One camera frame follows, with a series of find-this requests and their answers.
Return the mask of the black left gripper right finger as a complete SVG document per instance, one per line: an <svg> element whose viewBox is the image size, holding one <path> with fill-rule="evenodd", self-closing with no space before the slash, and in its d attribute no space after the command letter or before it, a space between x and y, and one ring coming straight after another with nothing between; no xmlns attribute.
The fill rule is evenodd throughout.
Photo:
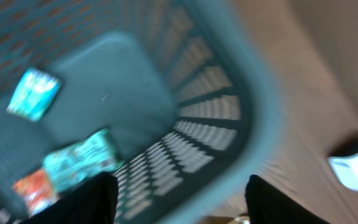
<svg viewBox="0 0 358 224"><path fill-rule="evenodd" d="M245 190L251 224L328 224L257 175Z"/></svg>

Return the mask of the teal snack packet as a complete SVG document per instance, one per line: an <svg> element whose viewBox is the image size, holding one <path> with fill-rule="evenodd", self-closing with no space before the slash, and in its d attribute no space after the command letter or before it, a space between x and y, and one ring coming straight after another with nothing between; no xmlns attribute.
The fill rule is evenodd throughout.
<svg viewBox="0 0 358 224"><path fill-rule="evenodd" d="M43 168L57 192L67 191L101 172L118 170L123 164L108 129L54 151L43 160Z"/></svg>

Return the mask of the teal white small packet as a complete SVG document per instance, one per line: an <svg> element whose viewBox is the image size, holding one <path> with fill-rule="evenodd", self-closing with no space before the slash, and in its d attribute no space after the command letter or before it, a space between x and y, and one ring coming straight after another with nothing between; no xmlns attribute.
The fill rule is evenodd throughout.
<svg viewBox="0 0 358 224"><path fill-rule="evenodd" d="M32 122L38 122L48 110L61 87L57 77L28 68L20 79L6 111Z"/></svg>

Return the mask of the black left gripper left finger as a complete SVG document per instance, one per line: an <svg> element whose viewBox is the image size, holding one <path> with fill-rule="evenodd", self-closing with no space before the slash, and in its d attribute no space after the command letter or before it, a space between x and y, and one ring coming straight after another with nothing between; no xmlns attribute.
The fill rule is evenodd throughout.
<svg viewBox="0 0 358 224"><path fill-rule="evenodd" d="M21 224L113 224L118 181L102 172Z"/></svg>

